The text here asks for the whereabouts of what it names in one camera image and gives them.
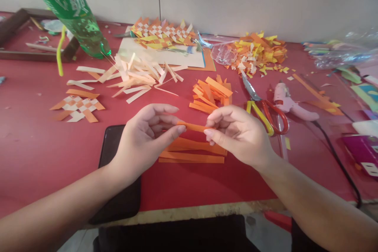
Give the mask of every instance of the black phone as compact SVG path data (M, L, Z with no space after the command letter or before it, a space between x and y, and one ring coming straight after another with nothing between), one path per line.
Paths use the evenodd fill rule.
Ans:
M109 126L105 130L98 168L110 163L118 150L125 125ZM135 216L141 205L141 177L110 199L90 220L90 224L102 224Z

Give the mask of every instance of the scissors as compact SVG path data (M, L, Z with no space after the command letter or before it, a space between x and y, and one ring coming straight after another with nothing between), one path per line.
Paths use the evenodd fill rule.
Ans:
M279 108L274 106L270 101L263 100L260 98L255 89L252 87L251 83L247 81L247 79L243 77L243 83L245 88L247 89L249 95L251 96L251 101L249 102L250 105L253 107L256 114L260 117L260 119L264 122L267 130L268 130L268 136L273 136L274 133L279 135L285 135L289 131L289 122L287 121L287 117L283 111L281 111ZM256 101L261 101L261 104L263 106L265 115L261 112L261 110L257 107ZM283 130L280 130L273 122L273 119L269 113L268 106L273 109L281 118L283 121Z

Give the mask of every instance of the scissor handle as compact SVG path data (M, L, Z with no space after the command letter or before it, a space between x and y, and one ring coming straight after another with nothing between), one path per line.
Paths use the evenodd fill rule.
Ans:
M256 103L254 100L251 100L251 106L253 107L253 110L256 112L256 114L260 117L260 119L264 122L267 131L268 131L268 136L271 137L274 134L274 129L269 123L268 119L265 117L265 115L261 112L261 110L257 107Z
M280 110L278 107L276 107L274 104L272 104L268 100L262 100L261 103L262 103L263 108L264 108L265 116L268 118L268 121L272 125L274 132L276 132L279 135L285 135L289 131L289 122L287 121L287 117L286 117L285 113L283 113L282 110ZM279 116L281 116L282 121L283 121L283 130L282 131L280 131L280 129L278 129L276 127L276 125L274 124L273 119L271 117L271 114L269 113L268 106L271 109L273 109Z

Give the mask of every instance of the wooden picture frame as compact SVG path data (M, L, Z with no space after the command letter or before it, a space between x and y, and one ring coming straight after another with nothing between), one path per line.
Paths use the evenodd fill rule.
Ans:
M41 9L20 9L9 19L0 24L0 47L6 42L15 32L30 19L30 17L57 19L53 12ZM80 44L78 40L73 37L64 51L61 53L62 62L70 62L78 50ZM38 52L20 52L0 50L0 59L8 60L26 60L26 61L45 61L55 62L55 53L38 53Z

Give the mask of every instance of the pink glue gun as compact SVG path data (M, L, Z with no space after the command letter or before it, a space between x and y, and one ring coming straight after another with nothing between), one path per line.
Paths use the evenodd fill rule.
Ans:
M319 119L319 114L305 110L291 99L289 89L282 81L274 89L274 103L282 112L291 112L302 120L315 121Z

